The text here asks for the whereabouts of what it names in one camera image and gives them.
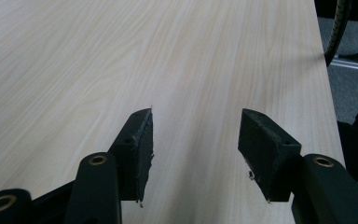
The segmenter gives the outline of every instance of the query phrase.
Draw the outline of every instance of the carpeted floor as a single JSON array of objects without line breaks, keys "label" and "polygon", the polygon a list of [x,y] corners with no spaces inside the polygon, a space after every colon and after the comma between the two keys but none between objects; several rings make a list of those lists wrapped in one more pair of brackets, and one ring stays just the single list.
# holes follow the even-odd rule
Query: carpeted floor
[{"label": "carpeted floor", "polygon": [[[318,18],[324,49],[328,45],[333,20]],[[358,21],[350,21],[338,54],[358,52]],[[330,65],[327,69],[337,120],[352,124],[358,112],[358,70]]]}]

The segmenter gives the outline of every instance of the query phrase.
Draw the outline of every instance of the light wood tabletop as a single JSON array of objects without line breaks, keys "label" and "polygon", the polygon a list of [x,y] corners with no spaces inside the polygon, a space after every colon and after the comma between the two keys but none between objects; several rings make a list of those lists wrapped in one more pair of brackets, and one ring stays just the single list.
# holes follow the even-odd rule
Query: light wood tabletop
[{"label": "light wood tabletop", "polygon": [[343,162],[313,0],[0,0],[0,190],[72,181],[148,107],[156,156],[123,223],[294,223],[247,176],[243,108]]}]

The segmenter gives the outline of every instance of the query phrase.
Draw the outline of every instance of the wood grain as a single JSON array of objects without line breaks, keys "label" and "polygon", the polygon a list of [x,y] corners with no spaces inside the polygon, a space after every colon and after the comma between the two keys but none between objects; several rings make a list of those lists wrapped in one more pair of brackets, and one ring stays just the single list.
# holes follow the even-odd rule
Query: wood grain
[{"label": "wood grain", "polygon": [[293,223],[247,178],[244,107],[343,161],[312,0],[0,0],[0,189],[73,180],[148,107],[156,157],[124,223]]}]

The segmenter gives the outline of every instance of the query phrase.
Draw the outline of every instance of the metal ring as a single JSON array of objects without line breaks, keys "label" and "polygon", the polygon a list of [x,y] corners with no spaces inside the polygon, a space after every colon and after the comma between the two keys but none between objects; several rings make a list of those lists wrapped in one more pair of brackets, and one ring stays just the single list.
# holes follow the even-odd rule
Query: metal ring
[{"label": "metal ring", "polygon": [[313,158],[313,161],[320,165],[320,166],[324,166],[324,167],[333,167],[334,163],[332,163],[329,159],[327,158],[323,158],[323,157],[315,157]]},{"label": "metal ring", "polygon": [[0,212],[6,210],[7,208],[9,208],[14,202],[16,202],[17,197],[15,195],[12,194],[8,194],[8,195],[3,195],[0,197],[0,201],[1,200],[5,200],[8,199],[7,203],[4,204],[0,204]]},{"label": "metal ring", "polygon": [[91,164],[91,165],[101,165],[106,161],[107,161],[107,158],[105,156],[95,156],[95,157],[89,159],[89,164]]}]

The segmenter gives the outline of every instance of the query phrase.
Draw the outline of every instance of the gray carpet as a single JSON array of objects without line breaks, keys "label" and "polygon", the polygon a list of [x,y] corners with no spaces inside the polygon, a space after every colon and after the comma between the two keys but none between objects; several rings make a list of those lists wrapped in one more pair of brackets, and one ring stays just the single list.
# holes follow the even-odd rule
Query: gray carpet
[{"label": "gray carpet", "polygon": [[[318,18],[324,49],[333,20]],[[337,54],[358,52],[358,21],[349,21]],[[330,65],[327,69],[337,120],[352,124],[358,112],[358,70]]]}]

